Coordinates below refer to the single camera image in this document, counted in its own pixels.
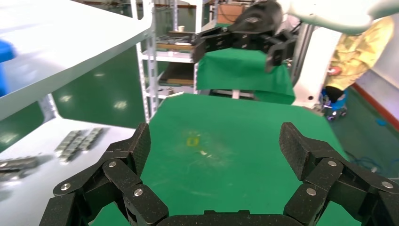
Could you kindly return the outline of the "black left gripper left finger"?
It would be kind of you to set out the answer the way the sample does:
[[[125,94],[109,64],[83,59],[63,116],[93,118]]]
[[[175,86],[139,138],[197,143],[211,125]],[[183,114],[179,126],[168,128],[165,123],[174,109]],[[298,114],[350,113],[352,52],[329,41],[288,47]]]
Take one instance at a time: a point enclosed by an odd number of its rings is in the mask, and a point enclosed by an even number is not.
[[[141,180],[150,149],[149,125],[141,123],[132,137],[110,144],[96,163],[55,186],[40,225],[87,226],[111,203],[132,226],[159,224],[168,207]]]

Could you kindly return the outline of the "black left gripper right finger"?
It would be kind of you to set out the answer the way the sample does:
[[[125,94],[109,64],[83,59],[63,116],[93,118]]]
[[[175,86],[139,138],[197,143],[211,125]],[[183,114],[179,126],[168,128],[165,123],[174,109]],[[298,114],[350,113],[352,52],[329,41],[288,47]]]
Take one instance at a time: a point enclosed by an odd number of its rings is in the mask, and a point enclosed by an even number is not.
[[[364,226],[399,223],[399,186],[345,160],[325,141],[305,137],[297,127],[281,125],[279,146],[302,184],[284,207],[284,215],[314,226],[327,206],[342,206]]]

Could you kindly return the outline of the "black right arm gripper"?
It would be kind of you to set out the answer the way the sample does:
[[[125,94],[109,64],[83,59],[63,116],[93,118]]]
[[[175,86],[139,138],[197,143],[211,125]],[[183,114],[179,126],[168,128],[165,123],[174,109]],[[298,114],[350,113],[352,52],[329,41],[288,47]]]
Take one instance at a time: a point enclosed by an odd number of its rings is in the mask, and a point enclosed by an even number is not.
[[[291,32],[277,34],[283,14],[276,1],[259,1],[248,7],[229,26],[214,27],[192,36],[192,60],[198,63],[207,52],[226,48],[262,49],[266,54],[265,71],[292,58],[296,35]]]

